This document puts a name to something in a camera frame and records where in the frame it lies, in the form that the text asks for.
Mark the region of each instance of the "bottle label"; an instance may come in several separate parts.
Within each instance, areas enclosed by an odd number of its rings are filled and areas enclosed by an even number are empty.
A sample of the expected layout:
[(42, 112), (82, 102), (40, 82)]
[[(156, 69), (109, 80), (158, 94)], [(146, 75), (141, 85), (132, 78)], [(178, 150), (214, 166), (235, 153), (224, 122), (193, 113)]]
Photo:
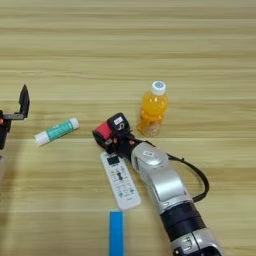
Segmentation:
[(74, 130), (74, 127), (72, 123), (68, 120), (46, 130), (46, 132), (48, 134), (50, 141), (53, 141), (69, 132), (72, 132), (73, 130)]

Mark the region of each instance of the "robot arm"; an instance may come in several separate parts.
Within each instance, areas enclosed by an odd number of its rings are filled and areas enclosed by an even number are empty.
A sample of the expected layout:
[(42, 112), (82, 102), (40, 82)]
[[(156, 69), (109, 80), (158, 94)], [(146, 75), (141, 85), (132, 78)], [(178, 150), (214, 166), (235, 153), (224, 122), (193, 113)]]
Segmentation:
[(223, 256), (167, 154), (142, 142), (133, 149), (131, 162), (161, 216), (173, 255)]
[[(224, 256), (194, 205), (209, 189), (207, 178), (198, 168), (160, 151), (149, 142), (136, 139), (122, 113), (98, 126), (93, 136), (108, 153), (116, 153), (132, 163), (160, 214), (174, 256)], [(205, 192), (192, 199), (169, 159), (191, 167), (207, 185)]]
[(24, 120), (28, 116), (30, 100), (26, 85), (21, 90), (19, 104), (20, 111), (14, 114), (4, 114), (0, 110), (0, 150), (4, 149), (7, 133), (11, 130), (12, 121)]

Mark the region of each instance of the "green glue stick cap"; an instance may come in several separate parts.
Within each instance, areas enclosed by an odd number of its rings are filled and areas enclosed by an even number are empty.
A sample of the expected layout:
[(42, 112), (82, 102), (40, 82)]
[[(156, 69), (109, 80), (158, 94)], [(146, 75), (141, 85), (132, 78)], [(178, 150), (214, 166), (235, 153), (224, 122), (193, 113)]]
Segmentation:
[(63, 135), (70, 133), (79, 128), (79, 122), (77, 118), (71, 118), (63, 123), (55, 125), (37, 135), (35, 135), (35, 140), (37, 145), (42, 146), (50, 141), (56, 140)]

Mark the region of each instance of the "wooden table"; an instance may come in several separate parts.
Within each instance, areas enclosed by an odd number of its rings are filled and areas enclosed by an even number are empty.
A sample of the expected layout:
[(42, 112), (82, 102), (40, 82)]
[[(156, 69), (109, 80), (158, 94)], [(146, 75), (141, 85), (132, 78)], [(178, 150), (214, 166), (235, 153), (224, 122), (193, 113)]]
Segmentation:
[[(0, 255), (108, 255), (117, 206), (91, 130), (118, 111), (135, 128), (143, 93), (161, 79), (171, 106), (152, 142), (209, 177), (197, 207), (225, 255), (255, 256), (255, 19), (254, 0), (1, 0), (0, 109), (16, 111), (26, 83), (31, 110), (3, 152)], [(79, 130), (35, 145), (36, 133), (71, 117)], [(171, 255), (134, 179), (142, 204), (126, 213), (127, 255)]]

